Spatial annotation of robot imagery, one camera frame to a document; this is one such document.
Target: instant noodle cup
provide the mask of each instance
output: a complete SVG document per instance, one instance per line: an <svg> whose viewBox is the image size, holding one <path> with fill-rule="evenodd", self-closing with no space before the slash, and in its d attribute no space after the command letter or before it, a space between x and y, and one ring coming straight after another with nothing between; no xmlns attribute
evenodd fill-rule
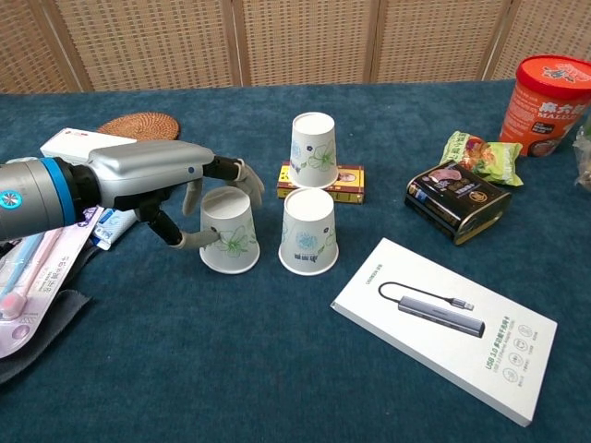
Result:
<svg viewBox="0 0 591 443"><path fill-rule="evenodd" d="M549 155L591 103L591 63L536 55L515 76L499 141L521 143L521 155Z"/></svg>

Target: snack bag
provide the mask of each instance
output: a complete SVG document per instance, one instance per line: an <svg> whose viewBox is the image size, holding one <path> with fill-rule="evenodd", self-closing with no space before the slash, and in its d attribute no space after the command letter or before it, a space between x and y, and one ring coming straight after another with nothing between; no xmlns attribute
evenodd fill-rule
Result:
<svg viewBox="0 0 591 443"><path fill-rule="evenodd" d="M515 173L521 148L521 143L487 142L455 131L445 144L440 164L453 160L488 182L521 186L524 182Z"/></svg>

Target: blue tablecloth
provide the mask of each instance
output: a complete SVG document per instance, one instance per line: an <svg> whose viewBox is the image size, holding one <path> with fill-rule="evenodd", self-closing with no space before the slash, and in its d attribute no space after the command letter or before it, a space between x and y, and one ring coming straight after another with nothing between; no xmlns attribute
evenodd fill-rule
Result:
<svg viewBox="0 0 591 443"><path fill-rule="evenodd" d="M259 263L237 276L135 225L68 287L92 301L42 356L0 387L2 441L589 441L591 195L570 135L520 158L521 188L490 229L455 246L404 206L410 178L462 130L499 134L513 83L291 86L0 96L0 160L40 155L64 127L95 130L162 112L179 138L242 157L266 187ZM317 277L277 257L291 122L336 121L340 163L366 168L366 202L336 206L341 254ZM215 180L206 190L220 186ZM181 227L183 188L163 208ZM534 423L522 428L330 308L387 237L558 322Z"/></svg>

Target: usb cable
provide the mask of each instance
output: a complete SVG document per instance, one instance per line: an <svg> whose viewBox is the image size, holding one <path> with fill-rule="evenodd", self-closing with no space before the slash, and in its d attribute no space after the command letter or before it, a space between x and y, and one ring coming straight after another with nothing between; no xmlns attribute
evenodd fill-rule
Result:
<svg viewBox="0 0 591 443"><path fill-rule="evenodd" d="M395 300L393 298L387 297L386 295L384 295L381 291L381 288L383 288L384 286L388 285L388 284L395 284L396 286L401 286L405 289L410 289L411 291L416 291L418 293L423 293L424 295L430 295L431 297L436 297L439 298L440 300L443 300L444 302L449 303L450 305L454 306L454 307L458 307L460 309L467 309L468 311L471 311L474 309L474 305L465 302L464 300L460 300L459 298L455 298L455 297L442 297L440 295L436 295L434 293L428 293L427 291L423 291L421 289L417 289L417 288L413 288L412 286L407 286L405 284L399 283L397 281L386 281L385 283L382 283L380 285L380 287L378 288L378 292L380 293L380 295L385 298L386 300L390 300L391 302L395 302L398 303L399 300Z"/></svg>

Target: robotic hand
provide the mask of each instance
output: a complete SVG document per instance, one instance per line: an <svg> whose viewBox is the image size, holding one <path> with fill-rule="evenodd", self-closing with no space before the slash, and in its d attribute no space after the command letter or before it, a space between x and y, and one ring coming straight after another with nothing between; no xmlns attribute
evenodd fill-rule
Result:
<svg viewBox="0 0 591 443"><path fill-rule="evenodd" d="M0 241L84 221L93 206L134 210L168 245L197 248L215 242L215 231L185 233L160 209L173 189L187 184L183 213L199 201L202 177L222 179L261 205L263 183L241 159L216 156L179 140L139 141L90 152L81 165L43 158L0 165Z"/></svg>

